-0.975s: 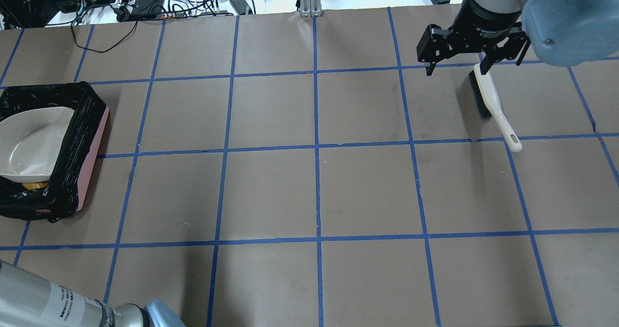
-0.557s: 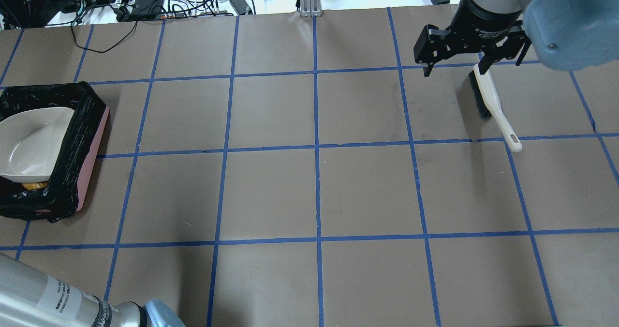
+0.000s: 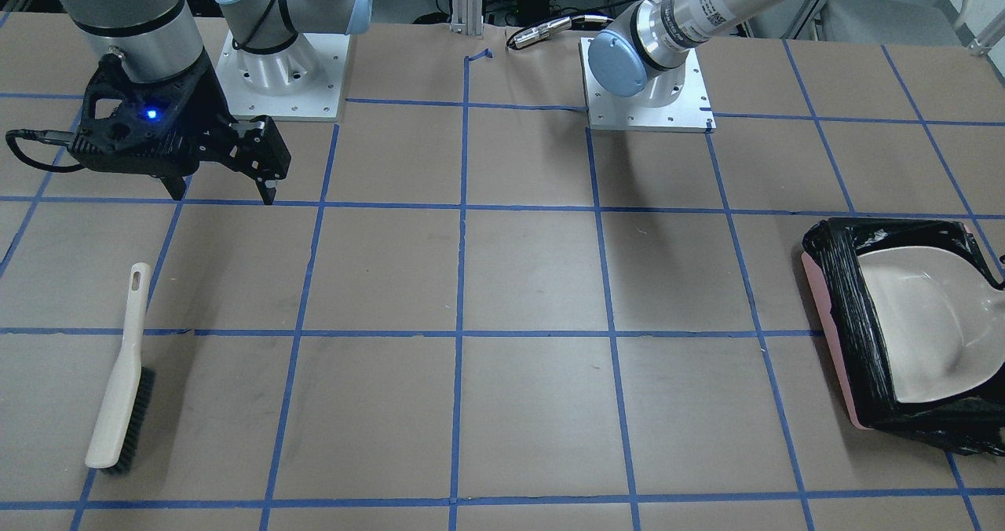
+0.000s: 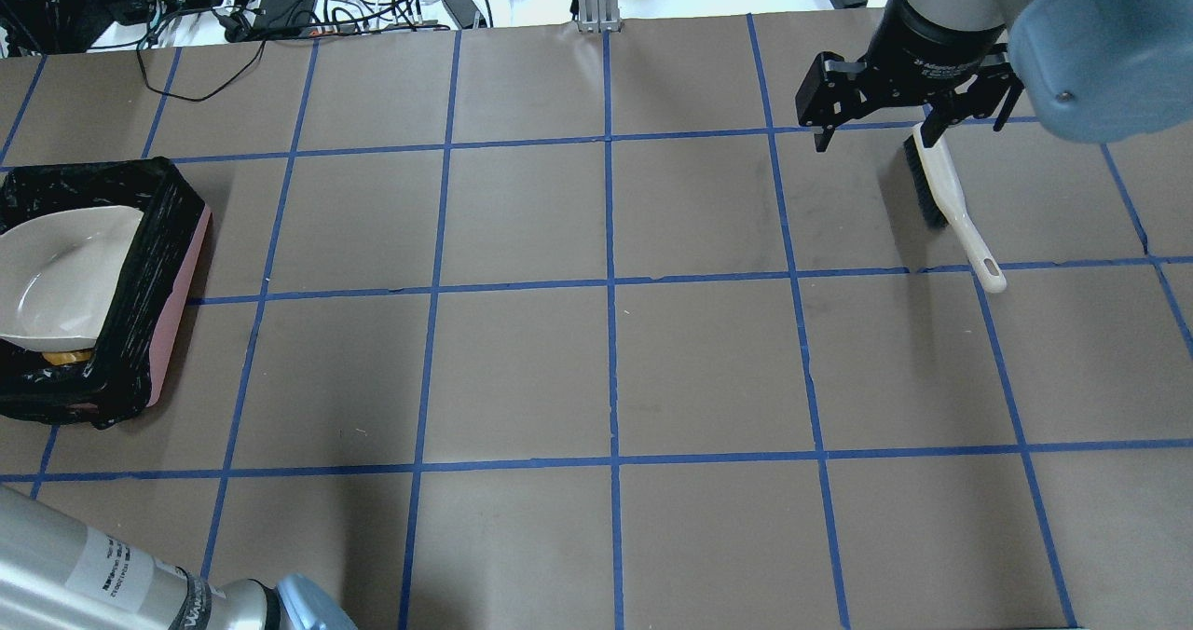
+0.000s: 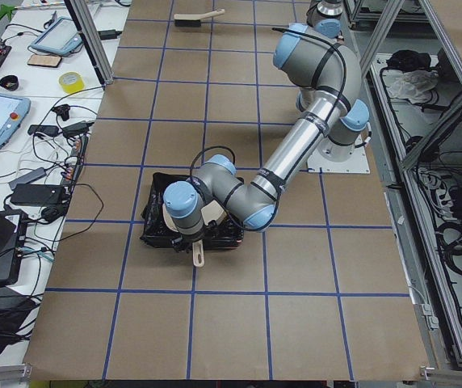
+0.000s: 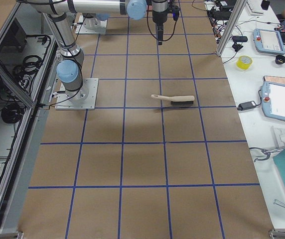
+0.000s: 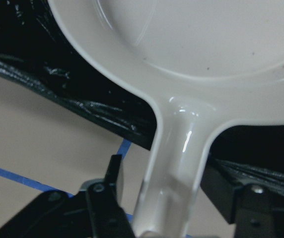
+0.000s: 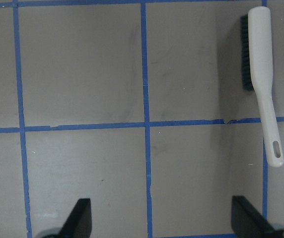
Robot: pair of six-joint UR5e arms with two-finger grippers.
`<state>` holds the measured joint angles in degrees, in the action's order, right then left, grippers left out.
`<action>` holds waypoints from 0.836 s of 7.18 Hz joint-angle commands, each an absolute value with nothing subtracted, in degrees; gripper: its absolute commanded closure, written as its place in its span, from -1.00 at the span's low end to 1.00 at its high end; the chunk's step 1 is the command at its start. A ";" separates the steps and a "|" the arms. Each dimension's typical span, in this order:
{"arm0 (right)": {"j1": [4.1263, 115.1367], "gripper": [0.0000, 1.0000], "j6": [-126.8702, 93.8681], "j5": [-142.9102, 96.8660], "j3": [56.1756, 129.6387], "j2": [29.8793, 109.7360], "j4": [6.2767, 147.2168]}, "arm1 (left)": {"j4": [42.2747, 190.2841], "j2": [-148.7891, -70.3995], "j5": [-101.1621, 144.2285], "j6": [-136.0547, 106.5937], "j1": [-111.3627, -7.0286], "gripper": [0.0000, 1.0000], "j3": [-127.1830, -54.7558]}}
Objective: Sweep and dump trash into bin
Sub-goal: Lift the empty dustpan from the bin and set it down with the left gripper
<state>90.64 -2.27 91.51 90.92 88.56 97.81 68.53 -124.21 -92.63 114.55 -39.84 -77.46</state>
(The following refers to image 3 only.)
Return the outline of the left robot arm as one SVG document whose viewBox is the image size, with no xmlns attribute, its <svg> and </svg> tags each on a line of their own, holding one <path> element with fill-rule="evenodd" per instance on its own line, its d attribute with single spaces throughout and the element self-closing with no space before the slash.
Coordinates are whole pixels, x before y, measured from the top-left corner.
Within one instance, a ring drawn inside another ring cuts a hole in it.
<svg viewBox="0 0 1005 531">
<path fill-rule="evenodd" d="M 785 0 L 642 0 L 589 41 L 586 69 L 600 87 L 635 97 L 689 51 Z"/>
</svg>

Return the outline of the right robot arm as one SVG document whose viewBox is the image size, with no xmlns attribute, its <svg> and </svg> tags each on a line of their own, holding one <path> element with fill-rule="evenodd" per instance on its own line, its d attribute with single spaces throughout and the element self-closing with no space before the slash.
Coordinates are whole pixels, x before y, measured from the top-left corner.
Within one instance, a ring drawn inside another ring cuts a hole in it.
<svg viewBox="0 0 1005 531">
<path fill-rule="evenodd" d="M 203 162 L 254 181 L 272 204 L 291 153 L 269 102 L 288 117 L 335 117 L 345 53 L 373 0 L 214 0 L 229 29 L 212 65 L 187 0 L 60 0 L 98 55 L 73 131 L 11 130 L 20 161 L 55 174 L 147 174 L 170 197 Z"/>
</svg>

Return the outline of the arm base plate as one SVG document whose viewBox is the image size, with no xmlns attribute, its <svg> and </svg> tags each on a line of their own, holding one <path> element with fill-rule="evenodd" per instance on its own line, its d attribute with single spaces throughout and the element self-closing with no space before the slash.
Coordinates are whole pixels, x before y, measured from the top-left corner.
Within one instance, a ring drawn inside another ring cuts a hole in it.
<svg viewBox="0 0 1005 531">
<path fill-rule="evenodd" d="M 337 122 L 352 41 L 349 35 L 308 33 L 286 50 L 257 55 L 234 48 L 228 33 L 216 73 L 231 115 Z"/>
<path fill-rule="evenodd" d="M 695 50 L 689 51 L 685 65 L 654 78 L 634 97 L 617 97 L 600 85 L 588 65 L 592 41 L 580 40 L 590 129 L 702 134 L 717 129 Z"/>
</svg>

